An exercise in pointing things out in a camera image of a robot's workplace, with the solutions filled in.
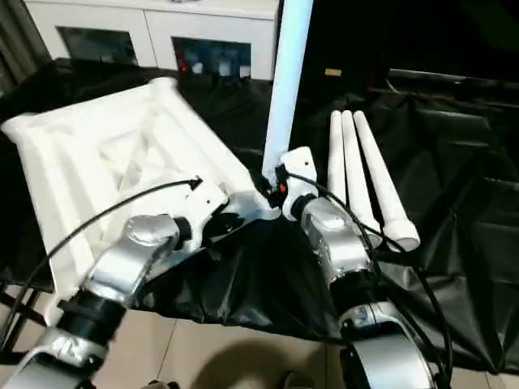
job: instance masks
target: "black plastic sheet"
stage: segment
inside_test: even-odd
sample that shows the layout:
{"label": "black plastic sheet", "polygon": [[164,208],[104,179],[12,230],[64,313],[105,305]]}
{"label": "black plastic sheet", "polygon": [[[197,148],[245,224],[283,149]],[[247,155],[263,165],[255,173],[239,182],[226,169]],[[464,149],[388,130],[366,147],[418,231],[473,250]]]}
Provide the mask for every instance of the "black plastic sheet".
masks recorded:
{"label": "black plastic sheet", "polygon": [[[0,99],[0,121],[42,112],[167,75],[82,62],[55,62]],[[268,120],[267,83],[180,79],[193,108],[253,172],[261,166]],[[326,179],[333,109],[363,109],[421,247],[405,257],[379,250],[401,300],[442,347],[430,303],[409,267],[426,269],[455,340],[456,365],[519,372],[519,115],[421,96],[344,95],[301,100],[292,147],[310,146]],[[43,247],[16,149],[0,139],[2,277],[23,282]],[[49,274],[39,285],[51,288]],[[339,341],[328,290],[301,231],[286,220],[258,221],[146,285],[138,309],[200,323],[241,325]]]}

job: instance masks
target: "white pole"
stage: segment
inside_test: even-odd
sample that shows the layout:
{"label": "white pole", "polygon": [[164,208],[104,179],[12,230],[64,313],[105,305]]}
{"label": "white pole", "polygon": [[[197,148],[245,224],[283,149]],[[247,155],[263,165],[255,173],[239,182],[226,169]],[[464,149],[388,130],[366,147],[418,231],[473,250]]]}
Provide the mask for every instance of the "white pole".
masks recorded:
{"label": "white pole", "polygon": [[341,113],[333,111],[330,118],[330,151],[328,154],[328,189],[346,203],[346,179],[342,143]]}
{"label": "white pole", "polygon": [[[348,197],[351,211],[368,227],[380,231],[380,225],[373,216],[370,195],[367,191],[366,177],[358,149],[357,135],[355,134],[354,118],[351,111],[342,113],[342,137],[344,142],[344,165],[348,182]],[[371,244],[380,246],[382,239],[373,233],[367,232]]]}
{"label": "white pole", "polygon": [[274,169],[289,149],[313,2],[285,0],[262,168],[272,185],[277,182]]}
{"label": "white pole", "polygon": [[[420,246],[418,231],[405,213],[364,112],[355,112],[354,120],[384,218],[384,233],[398,242],[406,251],[412,251]],[[397,248],[391,245],[389,245],[389,248],[397,251]]]}

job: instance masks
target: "glass cabinet door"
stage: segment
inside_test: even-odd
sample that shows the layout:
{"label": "glass cabinet door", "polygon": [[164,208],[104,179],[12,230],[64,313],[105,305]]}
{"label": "glass cabinet door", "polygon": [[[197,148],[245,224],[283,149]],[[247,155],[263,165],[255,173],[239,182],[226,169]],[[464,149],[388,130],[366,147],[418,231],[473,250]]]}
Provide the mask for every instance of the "glass cabinet door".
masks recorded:
{"label": "glass cabinet door", "polygon": [[71,58],[137,65],[137,57],[126,31],[58,27]]}
{"label": "glass cabinet door", "polygon": [[146,20],[161,68],[272,79],[274,20],[159,11]]}
{"label": "glass cabinet door", "polygon": [[75,58],[156,66],[139,9],[27,2],[52,58]]}
{"label": "glass cabinet door", "polygon": [[223,77],[251,75],[251,45],[172,37],[179,71]]}

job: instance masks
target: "tile floor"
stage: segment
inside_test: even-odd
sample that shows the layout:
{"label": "tile floor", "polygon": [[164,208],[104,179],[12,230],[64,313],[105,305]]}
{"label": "tile floor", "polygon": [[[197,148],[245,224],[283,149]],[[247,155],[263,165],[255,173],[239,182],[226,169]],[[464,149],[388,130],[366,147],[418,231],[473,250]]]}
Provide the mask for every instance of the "tile floor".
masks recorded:
{"label": "tile floor", "polygon": [[[43,306],[45,297],[36,307]],[[0,318],[6,308],[0,309]],[[30,323],[17,350],[42,329]],[[307,372],[318,388],[344,389],[338,348],[241,327],[200,325],[131,311],[96,376],[98,389],[139,389],[159,378],[182,389],[273,389],[289,370]],[[13,371],[0,366],[0,386]],[[513,389],[519,377],[455,370],[453,389]]]}

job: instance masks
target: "wire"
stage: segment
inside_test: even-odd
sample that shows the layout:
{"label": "wire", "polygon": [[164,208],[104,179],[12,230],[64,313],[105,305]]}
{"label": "wire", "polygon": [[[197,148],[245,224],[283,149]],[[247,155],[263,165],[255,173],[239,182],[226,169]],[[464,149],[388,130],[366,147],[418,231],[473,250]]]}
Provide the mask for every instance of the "wire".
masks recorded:
{"label": "wire", "polygon": [[[389,245],[396,247],[401,253],[405,253],[405,249],[398,242],[395,242],[393,239],[382,234],[380,231],[377,231],[376,229],[373,229],[373,228],[369,227],[368,225],[364,225],[363,228],[365,228],[370,233],[373,233],[374,235],[381,237]],[[431,286],[427,282],[427,278],[425,277],[423,270],[416,265],[411,265],[411,268],[413,269],[418,280],[420,281],[420,284],[422,285],[423,289],[425,290],[427,297],[431,301],[432,307],[433,307],[436,315],[438,315],[438,317],[440,318],[440,322],[442,324],[442,335],[444,337],[444,347],[445,347],[445,352],[447,354],[447,361],[445,362],[445,364],[446,364],[445,373],[447,375],[447,380],[448,380],[447,382],[450,383],[452,376],[453,376],[453,369],[454,369],[454,360],[453,359],[454,358],[453,358],[453,340],[451,337],[450,330],[448,329],[447,318],[445,317],[445,313],[442,310],[440,302],[436,298],[434,291],[432,290]]]}
{"label": "wire", "polygon": [[25,295],[27,294],[28,289],[31,286],[32,281],[34,278],[38,275],[38,273],[41,271],[41,269],[49,263],[49,261],[63,248],[65,247],[72,239],[74,239],[77,235],[82,233],[85,229],[87,229],[92,224],[96,223],[98,220],[102,219],[103,217],[109,215],[110,213],[117,211],[120,207],[124,207],[128,203],[132,203],[136,201],[137,199],[140,199],[141,197],[144,197],[146,195],[150,195],[151,193],[158,192],[159,190],[164,190],[167,188],[171,188],[173,186],[180,186],[180,185],[189,185],[191,188],[195,188],[198,184],[200,184],[201,180],[184,180],[184,181],[176,181],[176,182],[168,182],[166,184],[162,184],[159,186],[154,186],[153,188],[143,190],[142,192],[139,192],[138,194],[134,194],[133,196],[124,199],[120,203],[114,204],[112,207],[109,207],[105,209],[103,212],[98,213],[94,217],[88,219],[84,223],[82,223],[78,228],[76,228],[74,231],[72,231],[68,236],[64,237],[34,268],[34,270],[31,272],[31,274],[27,277],[27,279],[24,282],[24,285],[22,286],[21,290],[19,291],[18,295],[16,296],[16,300],[13,302],[13,305],[11,307],[11,310],[9,312],[9,315],[7,316],[6,321],[2,325],[2,328],[0,329],[0,345],[2,346],[2,351],[6,343],[6,338],[9,334],[9,330],[11,329],[12,323],[15,320],[15,316],[18,313],[18,310],[20,306],[22,305],[22,302],[25,298]]}
{"label": "wire", "polygon": [[[309,178],[306,178],[304,176],[301,176],[299,174],[290,173],[290,172],[286,172],[286,174],[289,177],[297,178],[298,180],[304,181],[308,184],[315,186],[315,188],[317,188],[317,190],[319,192],[323,193],[330,199],[334,200],[342,209],[344,209],[344,211],[348,214],[348,216],[350,216],[351,220],[357,225],[358,229],[360,230],[362,239],[364,240],[365,244],[369,247],[370,254],[373,253],[374,249],[373,249],[373,245],[371,244],[369,237],[367,236],[366,231],[369,231],[370,233],[373,233],[374,235],[381,237],[383,240],[385,240],[391,246],[396,247],[401,253],[405,253],[405,249],[398,242],[395,242],[393,239],[387,237],[385,234],[365,225],[362,221],[360,221],[360,219],[351,211],[351,208],[348,207],[343,201],[341,201],[326,186],[320,185],[318,182],[311,180]],[[379,280],[380,280],[380,277],[382,276],[382,271],[380,269],[378,259],[374,255],[370,255],[370,257],[372,259],[372,262],[373,262],[373,265],[375,268],[375,272],[377,273],[377,276],[379,277]],[[445,347],[445,352],[447,353],[447,361],[445,362],[445,366],[441,363],[441,358],[440,358],[436,348],[432,344],[431,340],[427,337],[425,332],[419,327],[419,325],[416,323],[416,321],[413,319],[413,317],[410,314],[408,314],[407,315],[408,318],[406,318],[406,320],[408,320],[411,327],[413,327],[415,329],[415,331],[418,328],[418,331],[417,331],[418,336],[420,336],[423,343],[428,348],[431,348],[431,352],[436,359],[436,364],[438,365],[438,370],[440,371],[440,375],[444,379],[442,387],[449,387],[452,376],[453,376],[453,342],[452,342],[452,338],[450,335],[450,330],[448,329],[447,319],[445,318],[445,314],[441,308],[441,305],[438,302],[438,299],[436,298],[431,286],[427,282],[427,278],[423,274],[422,270],[417,266],[411,266],[411,267],[412,267],[413,271],[416,273],[416,276],[418,277],[418,280],[422,284],[427,297],[431,301],[431,304],[433,306],[435,313],[438,315],[438,317],[440,318],[440,321],[442,323],[442,336],[444,337],[444,347]]]}

